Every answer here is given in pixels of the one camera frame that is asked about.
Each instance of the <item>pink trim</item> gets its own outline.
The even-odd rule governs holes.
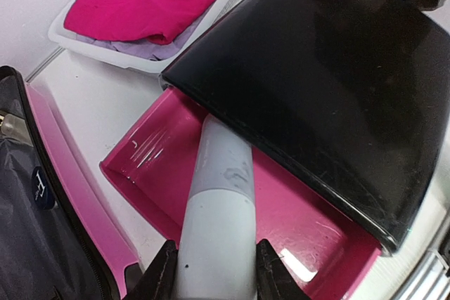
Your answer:
[[[26,89],[36,125],[65,193],[114,275],[123,298],[127,294],[124,270],[139,260],[85,179],[45,98],[31,86]]]

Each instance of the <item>pink suitcase lining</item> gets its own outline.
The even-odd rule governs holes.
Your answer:
[[[64,191],[84,228],[111,270],[121,298],[127,294],[125,269],[139,260],[125,242],[79,168],[45,98],[27,86],[39,134]]]
[[[207,111],[167,89],[101,164],[109,181],[177,242]],[[313,299],[352,294],[379,242],[271,158],[253,150],[257,239],[268,239]]]

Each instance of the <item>black zipper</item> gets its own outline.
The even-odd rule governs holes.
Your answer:
[[[76,211],[73,209],[72,204],[65,194],[64,187],[61,184],[58,175],[55,172],[55,169],[53,168],[49,154],[44,147],[44,143],[42,142],[39,130],[34,120],[34,115],[30,107],[30,102],[28,101],[23,78],[19,72],[11,67],[8,68],[11,71],[11,76],[15,76],[15,79],[18,83],[18,89],[22,101],[25,120],[27,122],[27,128],[34,144],[34,148],[36,149],[39,156],[42,168],[47,175],[51,190],[58,200],[58,206],[64,211],[65,215],[67,216],[73,233],[77,237],[89,262],[89,265],[94,272],[98,288],[100,289],[101,298],[102,300],[120,300],[119,289],[111,270],[101,256],[100,252],[97,250],[95,244],[92,242],[89,234],[84,229],[82,222],[78,218]]]

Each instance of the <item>scratch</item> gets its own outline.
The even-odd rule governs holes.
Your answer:
[[[330,231],[333,231],[336,235],[338,235],[340,237],[340,233],[338,231],[336,231],[334,228],[327,226],[325,224],[319,223],[318,221],[316,222],[316,224],[323,226],[324,228],[329,229]]]
[[[373,193],[371,193],[369,190],[368,190],[368,188],[363,184],[363,183],[361,183],[360,181],[359,181],[359,179],[350,171],[350,170],[348,170],[347,168],[345,168],[344,166],[342,166],[342,165],[340,165],[340,163],[338,162],[338,161],[336,161],[336,159],[334,159],[334,158],[332,158],[331,156],[329,156],[328,155],[328,153],[326,153],[326,152],[324,152],[324,151],[321,151],[320,150],[320,153],[322,154],[322,155],[324,155],[325,157],[327,157],[327,159],[329,159],[330,161],[331,161],[331,164],[333,164],[333,168],[334,168],[334,181],[335,181],[335,188],[336,189],[339,189],[339,181],[338,181],[338,179],[339,179],[339,177],[340,177],[340,175],[339,175],[339,170],[338,169],[341,169],[341,170],[343,170],[346,174],[348,174],[350,177],[352,177],[353,179],[354,179],[354,181],[355,181],[355,183],[357,183],[361,188],[362,188],[362,190],[368,195],[368,197],[370,198],[370,199],[372,199],[372,201],[373,201],[373,203],[372,204],[375,204],[375,206],[371,206],[371,205],[361,205],[362,207],[365,207],[366,209],[372,209],[372,210],[374,210],[375,212],[381,212],[381,214],[382,214],[382,216],[386,216],[386,214],[387,214],[387,212],[386,212],[386,210],[383,208],[383,206],[381,205],[381,203],[378,201],[378,199],[377,199],[377,197],[375,197],[375,195],[373,194]]]
[[[158,153],[154,156],[154,158],[153,159],[156,159],[156,158],[158,158],[158,156],[159,155],[161,155],[161,152],[163,151],[164,149],[161,149],[160,151],[158,151]]]

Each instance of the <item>lavender fabric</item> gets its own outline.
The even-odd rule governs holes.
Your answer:
[[[190,26],[188,26],[188,28],[186,28],[179,36],[174,39],[173,42],[168,45],[157,45],[147,39],[136,41],[103,41],[95,40],[79,34],[77,34],[77,40],[99,47],[111,49],[113,51],[119,51],[131,56],[138,56],[147,60],[165,60],[171,58],[181,50],[181,48],[197,28],[198,24],[200,24],[200,21],[203,19],[207,11],[208,10],[206,10],[200,17],[198,17]]]

